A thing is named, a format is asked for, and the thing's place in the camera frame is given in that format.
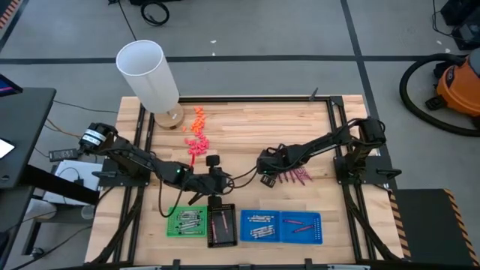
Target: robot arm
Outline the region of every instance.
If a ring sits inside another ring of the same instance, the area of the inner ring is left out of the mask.
[[[350,128],[358,127],[360,137],[350,135]],[[338,146],[354,146],[355,150],[346,155],[349,171],[365,167],[365,158],[372,149],[385,144],[384,124],[374,118],[356,118],[303,145],[280,144],[277,148],[267,148],[256,159],[256,171],[263,175],[261,182],[270,188],[280,173],[294,170],[306,164],[312,157]]]
[[[228,174],[211,165],[208,174],[194,174],[194,168],[177,161],[163,161],[120,137],[108,124],[91,123],[79,142],[85,154],[103,155],[118,164],[119,170],[135,178],[143,168],[152,171],[165,185],[181,191],[196,192],[189,204],[203,195],[222,194],[227,187]]]

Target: wooden table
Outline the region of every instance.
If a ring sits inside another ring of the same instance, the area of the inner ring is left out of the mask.
[[[348,119],[367,116],[361,95],[345,95],[343,101]],[[327,108],[322,102],[186,103],[182,104],[185,126],[193,122],[193,106],[197,105],[202,105],[207,115],[204,130],[210,140],[207,154],[220,155],[221,167],[233,176],[252,168],[262,149],[275,147],[279,143],[303,144],[331,130]],[[116,123],[120,136],[133,141],[139,108],[140,102],[136,97],[123,97]],[[141,147],[145,145],[148,116],[148,113],[145,114]],[[162,160],[189,164],[191,157],[187,153],[185,137],[193,139],[194,135],[190,131],[162,130],[157,126],[151,150]],[[306,186],[290,181],[277,183],[271,189],[261,184],[257,176],[247,187],[223,196],[223,203],[235,203],[237,211],[270,209],[319,212],[322,215],[322,245],[240,241],[236,247],[209,249],[206,247],[206,238],[167,238],[167,219],[158,213],[158,179],[151,174],[151,184],[145,189],[142,205],[135,265],[172,265],[174,259],[180,259],[182,265],[303,264],[305,258],[311,258],[313,263],[353,263],[355,260],[344,197],[341,186],[336,182],[332,162],[334,155],[335,152],[330,151],[310,160],[305,168],[313,182],[306,181]],[[207,172],[205,155],[198,157],[195,173]],[[241,184],[248,179],[245,177],[237,181]],[[85,261],[94,259],[116,231],[124,190],[123,187],[115,188],[97,207]],[[370,185],[365,185],[363,191],[371,226],[394,254],[403,257],[388,194]],[[176,189],[163,186],[164,212],[173,205],[178,193]],[[186,206],[193,195],[183,193],[180,206]],[[206,198],[196,204],[206,205]],[[366,257],[363,232],[359,225],[357,227],[362,254]],[[129,232],[124,239],[130,239]],[[128,246],[125,243],[123,260],[126,259]]]

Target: electrical cord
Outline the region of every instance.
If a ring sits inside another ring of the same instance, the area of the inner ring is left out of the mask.
[[[161,179],[160,180],[160,187],[158,188],[158,211],[160,212],[160,215],[164,218],[168,218],[169,216],[173,215],[173,213],[175,212],[175,209],[177,208],[177,205],[179,204],[179,201],[180,201],[180,197],[182,196],[182,193],[183,193],[183,189],[185,188],[185,186],[187,185],[188,181],[190,181],[190,179],[188,179],[181,187],[180,189],[180,192],[178,192],[178,196],[177,196],[177,200],[175,202],[175,205],[173,205],[173,208],[172,208],[172,211],[169,213],[169,214],[164,214],[164,212],[162,211],[162,186],[163,186],[163,181]]]
[[[162,21],[156,21],[152,15],[150,15],[148,12],[146,12],[146,8],[149,6],[149,5],[157,5],[158,7],[160,7],[163,11],[165,11],[165,19],[162,20]],[[164,25],[166,22],[168,22],[168,20],[170,19],[170,12],[167,8],[167,6],[158,1],[158,0],[150,0],[150,1],[145,1],[142,3],[142,6],[140,8],[140,12],[142,14],[142,18],[143,20],[145,20],[145,22],[147,24],[149,24],[150,26],[162,26]]]
[[[31,260],[31,261],[28,261],[22,265],[19,265],[15,268],[12,268],[11,270],[20,270],[26,266],[29,266],[31,265],[32,263],[35,263],[36,261],[38,261],[39,259],[42,259],[44,258],[46,255],[48,254],[51,254],[53,251],[55,251],[56,249],[60,248],[62,245],[65,245],[68,241],[70,241],[73,237],[75,237],[76,235],[78,235],[79,233],[81,233],[82,231],[84,230],[87,230],[87,229],[90,229],[92,228],[92,226],[87,226],[85,228],[82,228],[82,229],[79,229],[77,230],[73,235],[71,235],[70,237],[66,238],[62,243],[60,244],[57,244],[55,247],[53,247],[52,249],[48,250],[47,252],[41,254],[40,256],[36,257],[35,259]]]
[[[38,152],[40,155],[43,155],[45,158],[50,159],[49,156],[47,156],[46,154],[42,153],[42,152],[41,152],[40,150],[38,150],[36,147],[34,147],[34,150],[35,150],[36,152]]]
[[[79,106],[79,105],[75,105],[75,104],[72,104],[72,103],[66,103],[66,102],[58,101],[58,100],[54,100],[53,102],[58,103],[58,104],[63,104],[63,105],[66,105],[66,106],[76,107],[76,108],[79,108],[79,109],[82,109],[82,110],[88,110],[88,111],[91,111],[91,112],[96,112],[96,113],[115,113],[115,114],[119,113],[119,112],[116,112],[116,111],[110,111],[110,110],[105,110],[105,109],[89,109],[89,108],[85,108],[84,106]]]
[[[57,176],[60,177],[62,175],[62,173],[66,170],[75,170],[76,174],[78,175],[76,180],[81,179],[80,172],[78,171],[78,169],[75,169],[73,167],[68,167],[68,168],[63,169]],[[67,204],[67,200],[65,199],[65,196],[63,196],[63,201],[64,201],[65,204]]]
[[[134,34],[134,30],[132,30],[132,27],[130,26],[130,23],[128,22],[127,15],[125,15],[125,12],[123,11],[122,3],[121,3],[120,0],[118,0],[118,5],[120,6],[121,13],[123,14],[123,17],[125,18],[125,22],[127,22],[128,28],[130,29],[130,33],[132,34],[133,39],[134,39],[135,41],[138,41],[138,40],[137,40],[137,37],[136,37],[135,34]]]
[[[437,28],[437,14],[440,12],[440,11],[437,11],[437,8],[435,6],[435,0],[432,0],[432,5],[433,5],[433,14],[432,14],[432,29],[439,33],[439,34],[442,34],[442,35],[445,35],[447,37],[450,37],[450,38],[453,38],[453,39],[456,39],[456,40],[459,40],[459,41],[469,41],[469,40],[465,40],[463,38],[460,38],[460,37],[455,37],[452,33],[453,33],[453,30],[449,33],[445,33],[443,31],[440,31],[438,28]]]
[[[238,187],[236,187],[236,186],[234,185],[234,186],[232,187],[232,189],[238,189],[238,188],[244,188],[244,187],[246,187],[248,184],[250,184],[250,183],[254,180],[255,176],[257,176],[257,172],[255,172],[255,173],[253,174],[253,176],[250,178],[250,180],[248,180],[245,184],[239,185]]]
[[[82,138],[80,135],[77,135],[77,134],[75,134],[75,133],[70,133],[70,132],[63,131],[60,127],[58,127],[56,124],[54,124],[54,123],[52,122],[52,120],[50,120],[50,119],[48,119],[48,118],[47,118],[46,120],[47,120],[54,128],[56,128],[58,132],[61,132],[61,133],[66,134],[66,135],[68,135],[68,136],[76,137],[78,140],[80,140],[80,139]]]
[[[98,202],[97,202],[97,206],[98,204],[100,204],[100,201],[110,192],[112,191],[114,187],[110,187],[109,189],[105,190],[105,192],[103,192],[103,194],[100,195],[100,197],[98,198]]]

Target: orange shop vacuum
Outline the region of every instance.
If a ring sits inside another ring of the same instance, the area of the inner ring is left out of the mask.
[[[429,110],[444,107],[456,110],[472,118],[477,129],[457,127],[440,121],[419,109],[408,96],[407,84],[412,74],[421,66],[438,62],[433,74],[439,79],[436,96],[425,102]],[[421,120],[448,131],[468,137],[480,137],[480,48],[474,49],[466,57],[437,53],[427,56],[409,67],[400,81],[400,97],[405,107]]]

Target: cable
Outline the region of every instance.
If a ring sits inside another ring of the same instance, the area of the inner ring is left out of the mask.
[[[59,210],[50,211],[50,212],[47,212],[47,213],[45,213],[45,214],[39,214],[39,215],[36,215],[36,216],[34,216],[34,217],[27,218],[27,219],[25,219],[25,220],[22,220],[22,221],[18,222],[18,223],[15,224],[15,225],[11,226],[10,228],[6,229],[4,232],[8,232],[9,230],[12,230],[14,227],[17,227],[17,226],[19,226],[19,225],[22,225],[23,223],[25,223],[25,222],[27,222],[27,221],[31,221],[32,219],[39,218],[39,217],[43,217],[44,215],[50,215],[50,214],[56,213],[56,212],[58,212],[58,211],[59,211]]]
[[[233,186],[232,189],[234,189],[234,188],[235,188],[235,189],[237,189],[237,188],[243,188],[243,187],[247,186],[248,184],[250,184],[250,183],[254,180],[255,176],[257,176],[257,172],[255,172],[255,173],[253,174],[253,176],[250,178],[250,180],[248,180],[245,184],[239,185],[238,187]]]
[[[160,212],[160,215],[162,217],[168,218],[169,216],[173,215],[173,213],[175,212],[175,209],[177,208],[177,205],[179,204],[180,197],[182,196],[183,189],[185,188],[185,185],[188,183],[188,181],[190,179],[188,179],[183,184],[183,186],[181,187],[180,192],[178,192],[177,201],[175,202],[175,205],[173,205],[172,211],[169,214],[164,214],[164,212],[162,211],[162,183],[163,183],[163,181],[161,179],[159,179],[159,180],[160,180],[160,187],[158,188],[158,211]]]
[[[60,248],[62,245],[64,245],[65,243],[67,243],[68,241],[70,241],[73,237],[75,237],[77,234],[81,233],[81,232],[84,231],[84,230],[90,229],[90,228],[92,228],[92,226],[87,226],[87,227],[85,227],[85,228],[82,228],[82,229],[77,230],[73,235],[71,235],[70,237],[68,237],[67,239],[65,239],[62,243],[57,244],[55,247],[53,247],[52,249],[48,250],[47,252],[41,254],[40,256],[36,257],[35,259],[33,259],[33,260],[29,261],[29,262],[26,262],[26,263],[24,263],[24,264],[22,264],[22,265],[19,265],[19,266],[15,267],[15,268],[12,268],[11,270],[20,270],[20,269],[24,268],[25,266],[31,265],[32,263],[38,261],[39,259],[44,258],[46,255],[51,254],[51,253],[52,253],[53,251],[55,251],[57,248]]]
[[[59,132],[58,130],[54,129],[54,128],[51,128],[49,126],[47,126],[46,124],[43,125],[45,128],[48,128],[50,129],[51,131],[55,131],[55,132]]]
[[[242,178],[242,177],[244,177],[244,176],[247,176],[247,175],[249,175],[251,172],[253,172],[256,168],[257,168],[257,166],[253,167],[251,170],[249,170],[248,172],[246,172],[246,173],[244,173],[244,174],[242,174],[242,175],[240,175],[240,176],[237,176],[237,177],[235,177],[235,178],[232,178],[232,180],[240,179],[240,178]]]
[[[97,202],[97,206],[98,204],[100,203],[100,201],[110,192],[112,191],[114,187],[110,187],[109,189],[105,190],[105,192],[103,192],[103,194],[100,195],[100,198],[98,198],[98,202]]]
[[[79,108],[79,109],[82,109],[82,110],[97,112],[97,113],[115,113],[115,114],[119,113],[119,112],[116,112],[116,111],[109,111],[109,110],[104,110],[104,109],[89,109],[89,108],[85,108],[84,106],[79,106],[79,105],[66,103],[66,102],[62,102],[62,101],[58,101],[58,100],[54,100],[53,102],[58,103],[58,104],[63,104],[63,105],[66,105],[66,106],[76,107],[76,108]]]
[[[439,33],[439,34],[442,34],[442,35],[445,35],[447,37],[450,37],[450,38],[453,38],[453,39],[456,39],[456,40],[459,40],[459,41],[467,41],[467,42],[470,42],[471,40],[465,40],[461,37],[455,37],[452,33],[453,33],[453,30],[450,32],[450,34],[448,33],[445,33],[443,31],[440,31],[438,28],[437,28],[437,14],[440,12],[440,11],[437,11],[437,8],[435,7],[435,0],[432,0],[432,5],[433,5],[433,14],[432,14],[432,29]]]
[[[148,7],[149,5],[157,5],[159,6],[161,9],[163,9],[163,11],[165,11],[165,14],[166,14],[166,17],[164,20],[158,22],[156,21],[152,15],[150,15],[148,12],[145,11],[146,7]],[[158,0],[150,0],[150,1],[145,1],[142,3],[142,7],[140,8],[140,12],[142,14],[142,18],[143,20],[145,20],[145,22],[147,24],[149,24],[150,26],[162,26],[164,25],[166,22],[168,22],[169,18],[170,18],[170,12],[167,8],[167,6],[158,1]]]
[[[70,133],[70,132],[66,132],[66,131],[63,131],[60,127],[58,127],[56,124],[53,124],[52,120],[50,119],[46,119],[54,128],[57,129],[58,132],[61,132],[63,134],[66,134],[68,136],[72,136],[72,137],[76,137],[78,140],[80,140],[82,137],[80,135],[76,135],[75,133]]]
[[[120,6],[121,13],[123,14],[123,17],[125,18],[125,22],[127,22],[128,28],[130,29],[130,33],[132,33],[133,39],[137,41],[137,37],[135,37],[134,30],[132,30],[132,27],[130,26],[130,23],[128,22],[127,15],[125,15],[125,12],[123,11],[122,3],[120,0],[118,0],[118,5]]]
[[[78,172],[78,169],[75,169],[75,168],[73,168],[73,167],[68,167],[68,168],[63,169],[57,176],[60,177],[64,171],[69,170],[69,169],[75,170],[76,174],[78,175],[78,177],[76,178],[76,180],[80,180],[80,179],[81,179],[80,172]],[[62,198],[63,198],[63,202],[64,202],[65,204],[67,204],[67,200],[65,199],[65,196],[62,196]]]
[[[41,152],[40,150],[38,150],[36,147],[34,147],[34,150],[35,150],[36,152],[40,153],[40,155],[43,155],[45,158],[50,159],[49,156],[47,156],[46,154],[42,153],[42,152]]]

